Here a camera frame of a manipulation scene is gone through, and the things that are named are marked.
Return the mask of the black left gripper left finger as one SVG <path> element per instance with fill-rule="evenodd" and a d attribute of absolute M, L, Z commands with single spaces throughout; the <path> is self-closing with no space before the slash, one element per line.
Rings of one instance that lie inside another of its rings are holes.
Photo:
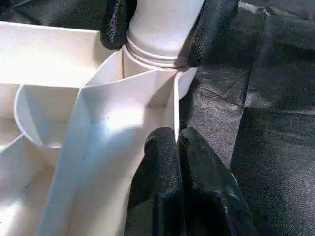
<path fill-rule="evenodd" d="M 131 182 L 126 236 L 182 236 L 183 185 L 174 132 L 169 127 L 152 131 L 144 156 Z"/>

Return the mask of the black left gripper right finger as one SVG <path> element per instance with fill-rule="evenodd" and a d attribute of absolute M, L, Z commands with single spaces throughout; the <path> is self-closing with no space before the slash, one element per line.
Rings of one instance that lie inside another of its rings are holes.
<path fill-rule="evenodd" d="M 188 236 L 255 236 L 252 214 L 231 171 L 194 128 L 178 139 Z"/>

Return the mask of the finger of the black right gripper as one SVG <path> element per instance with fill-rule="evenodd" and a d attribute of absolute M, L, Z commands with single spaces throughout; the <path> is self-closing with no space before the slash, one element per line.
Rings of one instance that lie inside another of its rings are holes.
<path fill-rule="evenodd" d="M 238 0 L 205 0 L 180 49 L 175 66 L 199 67 L 207 62 L 238 13 Z"/>
<path fill-rule="evenodd" d="M 118 50 L 126 42 L 129 23 L 135 13 L 137 0 L 106 0 L 100 40 L 109 50 Z"/>

